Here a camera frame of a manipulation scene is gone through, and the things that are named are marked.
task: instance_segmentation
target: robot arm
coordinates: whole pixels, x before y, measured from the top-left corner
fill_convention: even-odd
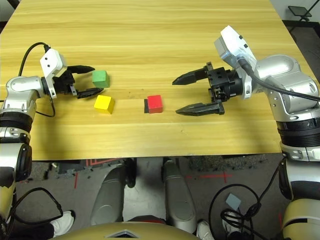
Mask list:
[[[229,98],[248,99],[264,92],[281,137],[284,159],[278,169],[279,187],[287,199],[295,200],[287,208],[283,236],[302,239],[297,232],[303,228],[308,232],[305,237],[314,234],[318,239],[320,233],[315,229],[319,229],[320,215],[314,209],[320,205],[320,98],[316,83],[301,72],[292,57],[272,55],[257,61],[244,38],[230,26],[214,44],[233,69],[214,69],[208,62],[203,69],[178,77],[173,85],[208,78],[211,103],[191,104],[176,112],[187,116],[224,114],[223,102]]]
[[[29,50],[39,45],[32,45]],[[95,70],[89,66],[69,66],[62,55],[53,48],[45,46],[45,54],[40,60],[44,77],[17,76],[6,84],[7,96],[0,109],[0,223],[10,217],[16,182],[28,178],[31,173],[32,148],[30,131],[36,114],[36,100],[57,94],[72,94],[79,98],[95,95],[103,88],[90,88],[78,91],[74,87],[72,73],[88,73]]]

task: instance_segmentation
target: yellow cube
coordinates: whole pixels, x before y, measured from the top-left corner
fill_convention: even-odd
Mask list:
[[[94,108],[103,114],[112,114],[114,106],[115,100],[110,96],[98,95],[94,103]]]

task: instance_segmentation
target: green cube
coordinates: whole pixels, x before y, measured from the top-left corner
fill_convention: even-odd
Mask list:
[[[105,70],[94,70],[92,72],[92,82],[97,88],[110,87],[110,79]]]

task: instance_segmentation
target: metal leg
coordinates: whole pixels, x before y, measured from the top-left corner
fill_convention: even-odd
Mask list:
[[[168,224],[194,233],[197,229],[195,205],[185,179],[171,160],[163,164],[163,180]]]
[[[125,185],[125,165],[109,172],[96,196],[91,214],[91,225],[123,221]]]

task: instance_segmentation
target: wooden tabletop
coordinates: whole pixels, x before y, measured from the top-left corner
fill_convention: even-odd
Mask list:
[[[34,160],[144,156],[188,156],[280,152],[280,137],[267,97],[234,97],[224,115],[183,116],[176,109],[209,103],[207,80],[173,86],[183,73],[230,67],[215,50],[220,31],[231,25],[257,60],[274,54],[307,62],[268,0],[23,0],[1,33],[1,99],[5,83],[18,74],[23,55],[43,41],[68,65],[107,70],[115,99],[112,115],[94,109],[95,97],[59,95],[56,117],[36,114],[30,145]],[[43,76],[37,47],[23,75]],[[76,76],[76,87],[91,88],[91,74]],[[163,113],[145,114],[144,99],[161,95]],[[48,98],[37,109],[50,113]]]

